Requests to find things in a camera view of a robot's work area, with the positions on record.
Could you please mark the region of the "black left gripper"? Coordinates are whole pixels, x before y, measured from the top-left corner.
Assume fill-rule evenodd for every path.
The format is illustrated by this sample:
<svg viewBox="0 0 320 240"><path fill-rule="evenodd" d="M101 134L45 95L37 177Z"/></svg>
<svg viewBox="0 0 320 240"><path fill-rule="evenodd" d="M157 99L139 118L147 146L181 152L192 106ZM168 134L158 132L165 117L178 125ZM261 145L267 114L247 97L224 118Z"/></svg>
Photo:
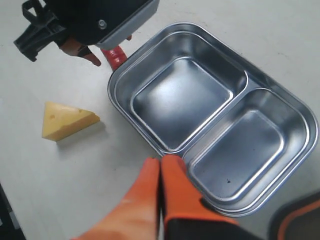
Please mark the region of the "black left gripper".
<svg viewBox="0 0 320 240"><path fill-rule="evenodd" d="M29 26L14 41L17 49L35 62L38 53L50 43L72 57L79 57L101 66L101 61L89 49L101 38L105 14L103 0L27 0L21 5Z"/></svg>

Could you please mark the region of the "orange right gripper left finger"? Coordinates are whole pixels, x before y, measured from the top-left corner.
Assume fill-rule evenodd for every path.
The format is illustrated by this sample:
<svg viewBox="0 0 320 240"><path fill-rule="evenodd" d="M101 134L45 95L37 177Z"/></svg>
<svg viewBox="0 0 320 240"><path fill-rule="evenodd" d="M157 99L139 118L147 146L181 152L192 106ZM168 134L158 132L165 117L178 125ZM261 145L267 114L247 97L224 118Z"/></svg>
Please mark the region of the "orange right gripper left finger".
<svg viewBox="0 0 320 240"><path fill-rule="evenodd" d="M160 161L147 158L119 204L76 240L156 240L159 234Z"/></svg>

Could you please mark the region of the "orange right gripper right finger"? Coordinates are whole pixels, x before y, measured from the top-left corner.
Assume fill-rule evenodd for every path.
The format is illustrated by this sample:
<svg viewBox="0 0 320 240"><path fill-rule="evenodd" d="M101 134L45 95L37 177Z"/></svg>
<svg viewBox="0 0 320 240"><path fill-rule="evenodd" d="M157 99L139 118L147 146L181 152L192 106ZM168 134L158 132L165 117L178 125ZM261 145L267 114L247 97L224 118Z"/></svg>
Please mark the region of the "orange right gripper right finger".
<svg viewBox="0 0 320 240"><path fill-rule="evenodd" d="M238 223L202 204L201 193L188 180L187 168L177 155L161 159L166 240L227 240Z"/></svg>

